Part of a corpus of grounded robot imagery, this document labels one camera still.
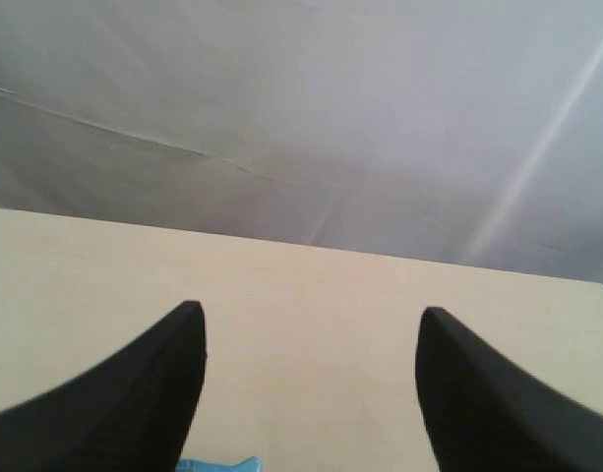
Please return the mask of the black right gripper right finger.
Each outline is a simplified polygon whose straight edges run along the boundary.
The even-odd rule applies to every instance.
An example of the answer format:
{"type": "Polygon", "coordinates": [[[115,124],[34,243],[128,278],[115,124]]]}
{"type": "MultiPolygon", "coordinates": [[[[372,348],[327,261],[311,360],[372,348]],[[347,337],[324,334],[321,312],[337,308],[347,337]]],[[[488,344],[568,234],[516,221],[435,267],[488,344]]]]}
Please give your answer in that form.
{"type": "Polygon", "coordinates": [[[421,316],[415,380],[442,471],[603,471],[603,416],[528,374],[443,308],[421,316]]]}

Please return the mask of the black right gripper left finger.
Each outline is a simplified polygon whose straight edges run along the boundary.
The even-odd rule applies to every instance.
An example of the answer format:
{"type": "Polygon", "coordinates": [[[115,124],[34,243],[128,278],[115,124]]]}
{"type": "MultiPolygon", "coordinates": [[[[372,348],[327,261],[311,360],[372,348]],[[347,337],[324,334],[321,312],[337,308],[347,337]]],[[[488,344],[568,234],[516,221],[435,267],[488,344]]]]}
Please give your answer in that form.
{"type": "Polygon", "coordinates": [[[0,412],[0,471],[173,471],[205,372],[204,310],[184,301],[100,364],[0,412]]]}

